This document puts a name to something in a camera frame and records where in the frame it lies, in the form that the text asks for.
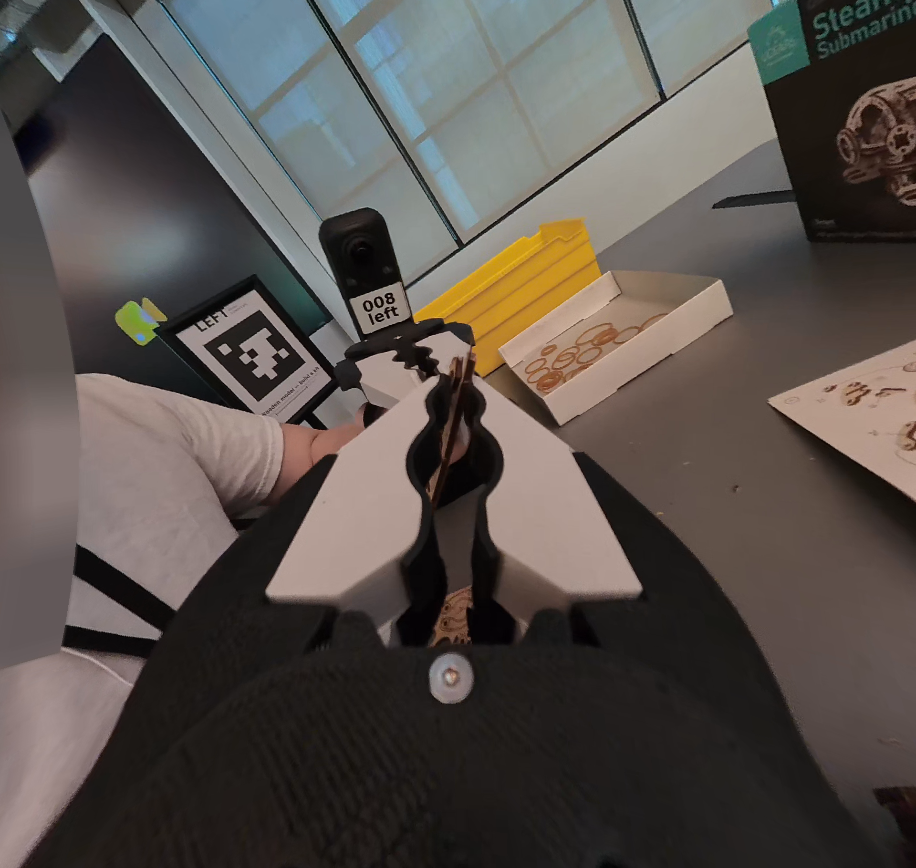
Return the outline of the illustrated instruction booklet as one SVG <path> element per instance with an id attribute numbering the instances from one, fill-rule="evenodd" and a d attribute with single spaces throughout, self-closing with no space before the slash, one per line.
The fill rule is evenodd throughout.
<path id="1" fill-rule="evenodd" d="M 769 399 L 769 405 L 915 499 L 915 342 Z"/>

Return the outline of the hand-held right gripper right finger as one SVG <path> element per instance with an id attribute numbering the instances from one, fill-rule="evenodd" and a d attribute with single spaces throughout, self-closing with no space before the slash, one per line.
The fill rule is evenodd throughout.
<path id="1" fill-rule="evenodd" d="M 475 645 L 510 645 L 542 610 L 637 599 L 642 585 L 575 453 L 482 379 L 465 458 L 481 486 L 472 545 Z"/>

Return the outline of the pile of tan rubber bands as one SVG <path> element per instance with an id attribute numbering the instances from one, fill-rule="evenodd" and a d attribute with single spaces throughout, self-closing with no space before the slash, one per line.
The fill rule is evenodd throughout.
<path id="1" fill-rule="evenodd" d="M 540 394 L 552 393 L 667 315 L 667 312 L 658 313 L 640 324 L 622 328 L 605 321 L 582 330 L 568 343 L 555 339 L 524 367 L 524 380 Z"/>

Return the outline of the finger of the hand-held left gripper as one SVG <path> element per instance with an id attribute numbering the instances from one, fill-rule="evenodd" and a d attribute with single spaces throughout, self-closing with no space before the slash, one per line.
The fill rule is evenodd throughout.
<path id="1" fill-rule="evenodd" d="M 431 376 L 449 374 L 453 361 L 465 360 L 472 351 L 472 344 L 453 330 L 438 331 L 421 338 L 418 341 L 418 381 L 425 382 Z"/>
<path id="2" fill-rule="evenodd" d="M 358 387 L 365 400 L 390 409 L 419 390 L 428 378 L 435 380 L 439 363 L 429 353 L 419 357 L 418 365 L 407 366 L 395 352 L 385 352 L 358 360 L 358 371 Z"/>

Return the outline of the small plywood parts fret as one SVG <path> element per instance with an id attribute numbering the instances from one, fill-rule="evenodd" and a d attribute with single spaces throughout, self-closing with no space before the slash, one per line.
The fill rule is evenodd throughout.
<path id="1" fill-rule="evenodd" d="M 458 440 L 460 427 L 464 420 L 464 396 L 466 385 L 473 380 L 475 374 L 475 348 L 471 347 L 464 358 L 455 357 L 450 369 L 450 393 L 448 413 L 445 424 L 441 429 L 440 461 L 430 476 L 427 494 L 430 506 L 435 509 L 440 501 L 445 480 L 452 463 L 455 445 Z"/>

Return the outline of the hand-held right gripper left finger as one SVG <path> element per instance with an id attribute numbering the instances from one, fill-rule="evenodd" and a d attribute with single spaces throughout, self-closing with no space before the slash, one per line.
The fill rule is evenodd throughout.
<path id="1" fill-rule="evenodd" d="M 360 611 L 400 645 L 429 645 L 447 588 L 429 485 L 449 416 L 450 376 L 430 377 L 332 458 L 271 601 Z"/>

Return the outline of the white cardboard tray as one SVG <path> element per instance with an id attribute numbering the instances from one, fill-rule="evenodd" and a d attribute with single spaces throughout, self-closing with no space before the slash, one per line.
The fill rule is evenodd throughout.
<path id="1" fill-rule="evenodd" d="M 668 313 L 666 318 L 552 393 L 540 394 L 526 384 L 524 367 L 549 342 L 558 339 L 568 343 L 582 330 L 605 321 L 622 328 L 663 312 Z M 608 271 L 499 352 L 515 376 L 561 426 L 695 342 L 733 313 L 721 279 L 645 270 Z"/>

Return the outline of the black framed marker sign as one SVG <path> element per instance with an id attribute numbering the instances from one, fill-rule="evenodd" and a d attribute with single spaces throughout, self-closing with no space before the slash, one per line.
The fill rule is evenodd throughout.
<path id="1" fill-rule="evenodd" d="M 338 389 L 333 368 L 258 277 L 163 323 L 156 335 L 227 406 L 328 427 L 317 411 Z"/>

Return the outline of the large glass window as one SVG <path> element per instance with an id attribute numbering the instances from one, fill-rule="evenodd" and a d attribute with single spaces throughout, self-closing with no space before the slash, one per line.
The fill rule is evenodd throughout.
<path id="1" fill-rule="evenodd" d="M 655 111 L 773 0 L 161 0 L 319 214 L 388 186 L 447 254 Z"/>

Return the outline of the black model kit box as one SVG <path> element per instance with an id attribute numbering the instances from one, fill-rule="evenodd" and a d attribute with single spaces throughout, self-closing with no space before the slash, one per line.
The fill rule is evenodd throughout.
<path id="1" fill-rule="evenodd" d="M 914 243 L 915 0 L 782 0 L 748 37 L 807 238 Z"/>

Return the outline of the tall stack of yellow bins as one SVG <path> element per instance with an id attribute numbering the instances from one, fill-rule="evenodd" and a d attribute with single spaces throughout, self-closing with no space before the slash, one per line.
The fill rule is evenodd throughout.
<path id="1" fill-rule="evenodd" d="M 600 277 L 584 219 L 544 223 L 413 316 L 470 326 L 487 376 L 505 363 L 502 346 Z"/>

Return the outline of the lime green tag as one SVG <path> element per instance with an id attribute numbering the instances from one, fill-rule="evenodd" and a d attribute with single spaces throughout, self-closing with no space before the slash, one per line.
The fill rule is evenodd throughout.
<path id="1" fill-rule="evenodd" d="M 126 302 L 114 314 L 115 324 L 139 346 L 149 345 L 156 338 L 156 330 L 166 320 L 147 299 Z"/>

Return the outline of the person's left hand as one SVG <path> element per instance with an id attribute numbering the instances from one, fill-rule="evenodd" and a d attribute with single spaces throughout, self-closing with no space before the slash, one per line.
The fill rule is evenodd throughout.
<path id="1" fill-rule="evenodd" d="M 353 421 L 325 430 L 316 430 L 311 447 L 312 463 L 316 464 L 325 457 L 337 454 L 385 413 L 386 408 L 365 402 Z"/>

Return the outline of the large plywood parts sheet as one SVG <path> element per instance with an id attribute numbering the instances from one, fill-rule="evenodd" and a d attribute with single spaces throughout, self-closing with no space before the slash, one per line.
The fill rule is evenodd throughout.
<path id="1" fill-rule="evenodd" d="M 429 646 L 469 645 L 468 611 L 473 606 L 473 589 L 470 585 L 450 592 L 444 599 L 434 625 Z"/>

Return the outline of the partly built wooden model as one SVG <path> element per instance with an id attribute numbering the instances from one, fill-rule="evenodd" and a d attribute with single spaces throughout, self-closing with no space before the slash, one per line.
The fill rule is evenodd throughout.
<path id="1" fill-rule="evenodd" d="M 915 786 L 895 785 L 873 789 L 878 805 L 885 807 L 895 820 L 899 833 L 909 844 L 915 841 Z"/>

